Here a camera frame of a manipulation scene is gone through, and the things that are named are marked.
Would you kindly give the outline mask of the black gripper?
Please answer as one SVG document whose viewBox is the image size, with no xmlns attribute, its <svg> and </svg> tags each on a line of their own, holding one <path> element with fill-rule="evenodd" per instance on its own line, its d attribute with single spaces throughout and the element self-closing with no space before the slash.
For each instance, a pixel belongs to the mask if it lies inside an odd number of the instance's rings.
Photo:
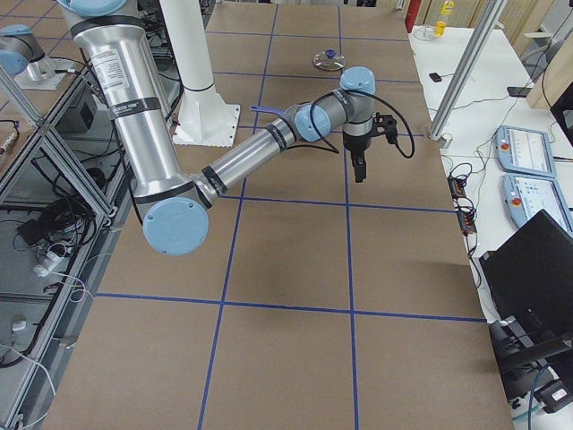
<svg viewBox="0 0 573 430">
<path fill-rule="evenodd" d="M 385 136 L 390 145 L 398 143 L 398 122 L 392 115 L 375 113 L 362 123 L 343 125 L 343 145 L 351 154 L 355 182 L 362 183 L 366 178 L 367 165 L 364 153 L 371 146 L 372 138 Z"/>
</svg>

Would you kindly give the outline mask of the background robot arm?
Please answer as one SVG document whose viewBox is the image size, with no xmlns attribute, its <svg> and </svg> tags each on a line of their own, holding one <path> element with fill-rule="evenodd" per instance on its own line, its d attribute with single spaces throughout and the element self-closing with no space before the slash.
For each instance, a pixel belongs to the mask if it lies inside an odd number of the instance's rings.
<svg viewBox="0 0 573 430">
<path fill-rule="evenodd" d="M 22 73 L 29 64 L 46 56 L 32 30 L 24 24 L 1 29 L 1 66 L 10 74 Z"/>
</svg>

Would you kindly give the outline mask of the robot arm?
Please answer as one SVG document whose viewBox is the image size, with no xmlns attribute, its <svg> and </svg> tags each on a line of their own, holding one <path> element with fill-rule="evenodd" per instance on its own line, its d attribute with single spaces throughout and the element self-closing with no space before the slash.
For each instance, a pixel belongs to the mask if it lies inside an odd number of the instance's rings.
<svg viewBox="0 0 573 430">
<path fill-rule="evenodd" d="M 235 142 L 237 105 L 218 94 L 195 1 L 160 5 L 183 95 L 175 129 L 134 1 L 63 1 L 74 42 L 89 56 L 108 114 L 136 179 L 134 204 L 149 245 L 167 255 L 188 254 L 205 240 L 208 210 L 230 187 L 278 154 L 326 150 L 343 132 L 357 181 L 366 177 L 365 151 L 376 136 L 398 141 L 393 116 L 374 110 L 375 78 L 365 67 L 341 75 L 336 89 L 294 105 L 242 143 Z"/>
</svg>

